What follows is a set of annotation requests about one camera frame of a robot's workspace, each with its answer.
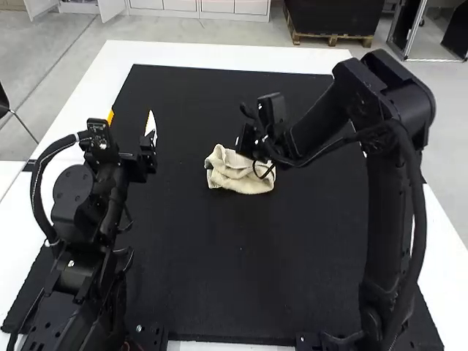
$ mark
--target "cloth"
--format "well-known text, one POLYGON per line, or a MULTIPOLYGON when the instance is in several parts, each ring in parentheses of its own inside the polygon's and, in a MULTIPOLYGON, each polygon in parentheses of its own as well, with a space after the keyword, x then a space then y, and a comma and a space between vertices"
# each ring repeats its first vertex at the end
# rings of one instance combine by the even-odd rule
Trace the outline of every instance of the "cloth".
MULTIPOLYGON (((262 176, 271 165, 271 161, 266 164, 256 162, 255 170, 259 176, 262 176)), ((264 179, 259 179, 252 166, 251 159, 217 144, 211 155, 205 159, 208 187, 210 189, 225 188, 247 195, 262 194, 273 190, 276 168, 264 179)))

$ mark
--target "white cabinet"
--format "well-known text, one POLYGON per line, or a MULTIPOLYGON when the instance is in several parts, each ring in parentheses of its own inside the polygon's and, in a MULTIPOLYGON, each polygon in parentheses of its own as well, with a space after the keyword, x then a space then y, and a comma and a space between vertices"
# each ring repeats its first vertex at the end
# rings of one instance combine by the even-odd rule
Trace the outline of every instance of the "white cabinet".
POLYGON ((196 0, 162 0, 164 10, 197 11, 196 0))
POLYGON ((132 9, 162 10, 162 0, 130 0, 132 9))
POLYGON ((59 0, 25 0, 26 11, 31 20, 59 5, 59 0))
POLYGON ((234 0, 201 0, 202 11, 234 13, 234 0))
POLYGON ((114 18, 127 9, 125 0, 68 1, 61 0, 24 0, 26 11, 31 20, 42 13, 58 7, 60 12, 98 13, 102 22, 114 18))
POLYGON ((58 7, 59 12, 118 14, 268 22, 271 0, 24 0, 31 20, 58 7))
POLYGON ((235 13, 245 15, 266 15, 268 0, 235 0, 235 13))

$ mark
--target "wooden pallet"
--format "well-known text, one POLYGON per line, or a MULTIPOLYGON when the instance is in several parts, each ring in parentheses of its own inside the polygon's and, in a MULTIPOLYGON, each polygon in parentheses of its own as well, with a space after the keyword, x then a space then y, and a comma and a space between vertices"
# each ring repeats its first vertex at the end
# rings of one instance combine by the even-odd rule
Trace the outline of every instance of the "wooden pallet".
POLYGON ((365 48, 370 48, 372 46, 372 40, 374 39, 373 35, 369 36, 356 36, 348 34, 313 34, 313 33, 300 33, 295 30, 293 25, 293 20, 291 15, 286 8, 286 4, 283 5, 284 16, 286 17, 287 27, 291 34, 292 43, 294 45, 301 44, 301 38, 327 38, 328 46, 336 46, 338 39, 359 39, 362 40, 362 44, 365 48))

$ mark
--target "yellow object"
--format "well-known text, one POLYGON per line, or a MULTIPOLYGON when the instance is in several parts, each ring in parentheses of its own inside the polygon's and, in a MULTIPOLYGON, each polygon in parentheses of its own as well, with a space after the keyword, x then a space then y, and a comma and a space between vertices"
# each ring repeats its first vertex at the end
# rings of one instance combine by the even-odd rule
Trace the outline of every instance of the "yellow object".
POLYGON ((109 116, 107 117, 107 122, 109 125, 112 123, 112 120, 114 119, 114 111, 110 109, 109 116))

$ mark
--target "metal frame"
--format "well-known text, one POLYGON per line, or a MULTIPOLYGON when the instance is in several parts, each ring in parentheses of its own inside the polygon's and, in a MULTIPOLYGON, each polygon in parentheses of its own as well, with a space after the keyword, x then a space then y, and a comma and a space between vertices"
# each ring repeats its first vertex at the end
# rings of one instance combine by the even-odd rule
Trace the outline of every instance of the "metal frame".
POLYGON ((404 49, 400 49, 394 42, 393 42, 393 33, 395 32, 396 21, 400 16, 401 7, 403 6, 404 0, 401 0, 395 9, 395 15, 393 17, 392 25, 390 31, 388 32, 387 37, 387 45, 390 49, 402 60, 402 61, 409 61, 409 62, 465 62, 466 60, 460 59, 444 59, 444 58, 409 58, 410 51, 412 45, 416 38, 416 33, 419 29, 419 23, 423 19, 424 12, 426 11, 426 5, 428 0, 422 0, 419 4, 418 12, 416 12, 415 21, 412 24, 412 28, 408 33, 407 44, 404 49))

